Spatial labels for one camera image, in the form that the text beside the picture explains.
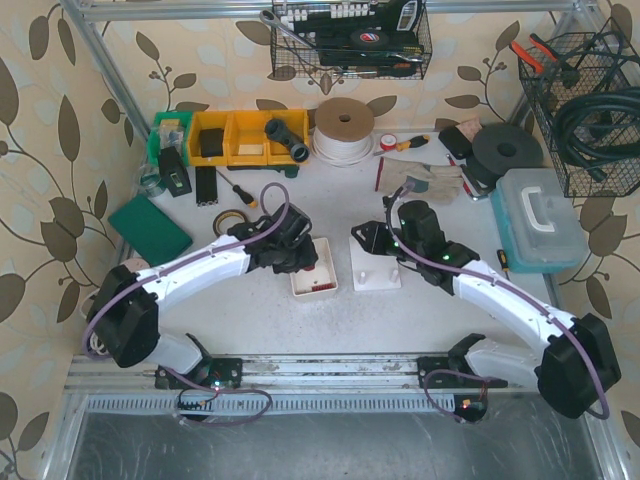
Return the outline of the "white parts tray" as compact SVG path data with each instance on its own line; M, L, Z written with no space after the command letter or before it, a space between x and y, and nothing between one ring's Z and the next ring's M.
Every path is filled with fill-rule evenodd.
M316 238L313 244L318 255L313 271L298 271L290 275L293 297L301 302L324 300L335 295L338 290L338 279L333 263L331 249L327 238ZM332 283L337 288L312 292L314 285Z

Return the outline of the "brown tape roll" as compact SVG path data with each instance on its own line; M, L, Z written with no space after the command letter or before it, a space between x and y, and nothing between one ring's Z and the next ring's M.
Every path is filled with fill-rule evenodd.
M237 209L228 209L219 213L212 223L212 229L216 236L225 234L229 228L248 221L247 215Z

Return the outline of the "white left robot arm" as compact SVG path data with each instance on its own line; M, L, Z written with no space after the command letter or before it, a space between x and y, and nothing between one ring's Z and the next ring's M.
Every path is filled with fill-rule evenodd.
M181 375L204 365L192 335L160 330L161 314L206 287L270 267L296 273L318 261L310 218L293 204L272 216L232 226L213 243L177 260L138 272L124 265L105 277L88 314L88 327L121 368L154 363Z

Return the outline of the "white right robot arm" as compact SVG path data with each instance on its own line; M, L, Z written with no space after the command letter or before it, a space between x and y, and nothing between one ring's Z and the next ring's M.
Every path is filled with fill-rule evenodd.
M470 334L454 349L459 363L449 371L475 381L502 380L536 388L557 413L606 420L606 393L621 378L614 346L603 320L555 308L531 296L493 270L472 249L446 239L436 212L424 201L396 205L386 197L385 219L352 228L368 254L410 262L430 285L476 305L515 333L523 347Z

